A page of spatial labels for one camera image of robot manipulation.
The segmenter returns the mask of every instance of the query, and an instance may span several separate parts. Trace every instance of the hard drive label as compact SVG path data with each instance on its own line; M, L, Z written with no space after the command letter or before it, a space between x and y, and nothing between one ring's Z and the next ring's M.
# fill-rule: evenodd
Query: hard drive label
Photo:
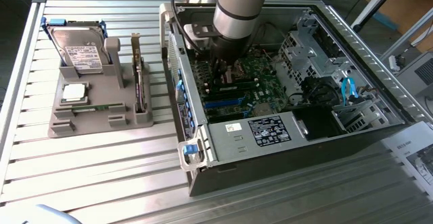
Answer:
M290 135L279 116L248 121L258 146L290 141Z
M101 69L96 46L65 47L76 69Z

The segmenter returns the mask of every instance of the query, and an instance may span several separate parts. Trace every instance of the aluminum slat table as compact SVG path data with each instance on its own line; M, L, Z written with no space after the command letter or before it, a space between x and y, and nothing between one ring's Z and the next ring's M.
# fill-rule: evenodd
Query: aluminum slat table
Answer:
M427 223L431 203L380 144L356 155L189 198L159 53L157 7L168 0L32 3L0 115L0 216L45 204L82 223ZM58 55L41 16L107 23L131 61L141 34L151 66L151 128L46 137Z

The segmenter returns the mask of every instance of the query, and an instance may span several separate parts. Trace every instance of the barcode label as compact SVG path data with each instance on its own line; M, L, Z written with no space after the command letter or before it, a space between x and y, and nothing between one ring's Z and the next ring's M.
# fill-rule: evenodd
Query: barcode label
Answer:
M96 46L65 47L76 69L101 69Z

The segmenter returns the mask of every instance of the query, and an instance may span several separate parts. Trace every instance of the hard drive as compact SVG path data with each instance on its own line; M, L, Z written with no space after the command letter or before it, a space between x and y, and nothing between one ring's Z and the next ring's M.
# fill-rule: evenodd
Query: hard drive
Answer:
M76 22L50 19L41 27L58 51L62 66L73 66L76 72L101 73L101 66L111 63L103 46L107 37L104 22Z

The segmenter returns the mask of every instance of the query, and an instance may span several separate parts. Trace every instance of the motherboard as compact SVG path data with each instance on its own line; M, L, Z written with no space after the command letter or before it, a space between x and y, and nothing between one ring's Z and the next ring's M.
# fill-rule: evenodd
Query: motherboard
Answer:
M264 50L251 49L232 68L233 82L211 85L209 61L192 61L191 68L209 123L278 113L287 104L272 61Z

